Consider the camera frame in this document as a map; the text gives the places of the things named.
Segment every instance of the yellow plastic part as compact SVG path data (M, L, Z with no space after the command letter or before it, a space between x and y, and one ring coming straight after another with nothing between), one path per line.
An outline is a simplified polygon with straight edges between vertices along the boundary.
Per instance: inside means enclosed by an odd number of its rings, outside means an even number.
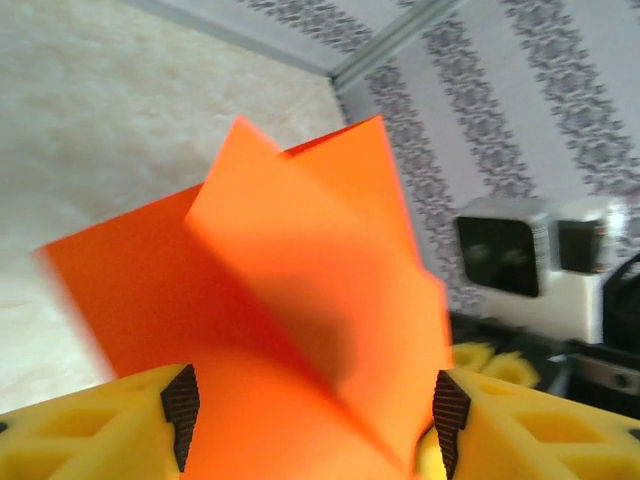
M540 375L533 368L533 365L528 360L520 357L518 352L496 355L479 372L488 377L504 380L526 388L533 388L540 381Z
M160 393L184 365L149 370L0 415L2 480L175 480Z
M464 369L448 373L471 399L455 480L640 479L631 434L640 421Z
M456 367L472 372L480 372L489 363L495 349L488 343L458 343L453 346L453 360Z

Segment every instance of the white camera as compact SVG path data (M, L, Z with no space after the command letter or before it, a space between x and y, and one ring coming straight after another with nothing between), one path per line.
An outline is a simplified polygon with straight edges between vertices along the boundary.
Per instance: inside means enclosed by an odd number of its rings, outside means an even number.
M546 337L601 343L603 274L615 265L628 215L626 198L470 202L456 228L484 313Z

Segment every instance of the yellow lattice structure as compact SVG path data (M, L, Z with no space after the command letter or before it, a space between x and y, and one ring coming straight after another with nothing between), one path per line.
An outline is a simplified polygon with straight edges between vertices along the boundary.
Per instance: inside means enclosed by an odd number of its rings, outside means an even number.
M457 368L482 373L522 387L533 388L540 377L535 368L518 352L495 354L488 343L466 342L453 346ZM445 480L446 472L435 428L427 432L418 451L418 472L428 480Z
M0 479L175 480L198 407L176 365L0 415Z
M448 478L640 480L640 421L464 369L434 399Z

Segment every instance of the black rubber grip pad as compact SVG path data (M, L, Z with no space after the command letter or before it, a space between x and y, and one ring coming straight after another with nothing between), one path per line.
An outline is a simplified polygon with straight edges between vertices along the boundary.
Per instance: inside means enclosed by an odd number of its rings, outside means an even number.
M200 410L200 395L193 365L186 366L162 391L160 398L165 418L175 429L173 452L178 468L184 472Z
M471 398L447 372L440 370L433 397L433 419L448 480L453 480L456 471L458 432L467 426L470 407Z

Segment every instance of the floral pattern stripe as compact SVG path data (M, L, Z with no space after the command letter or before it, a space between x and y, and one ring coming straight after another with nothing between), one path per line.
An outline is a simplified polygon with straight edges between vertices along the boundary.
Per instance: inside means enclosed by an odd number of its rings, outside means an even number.
M581 48L582 37L572 28L562 0L500 0L513 20L521 47L527 52L544 98L552 105L560 132L573 161L583 172L583 182L594 195L619 194L640 184L640 160L618 110L598 83L596 66ZM619 256L640 250L640 211L635 208Z
M371 71L366 82L384 118L398 168L420 215L420 226L428 235L442 279L449 288L450 308L477 313L478 292L462 271L453 225L453 198L395 59Z
M494 98L494 88L485 79L480 58L472 49L464 24L453 13L423 34L426 49L446 86L450 105L458 115L471 155L484 184L494 196L524 198L536 185L527 164L520 161L520 148Z
M342 54L358 50L373 30L326 0L236 0Z
M396 0L396 3L400 8L409 8L413 7L416 4L417 0Z
M627 0L629 6L634 10L640 10L640 0Z

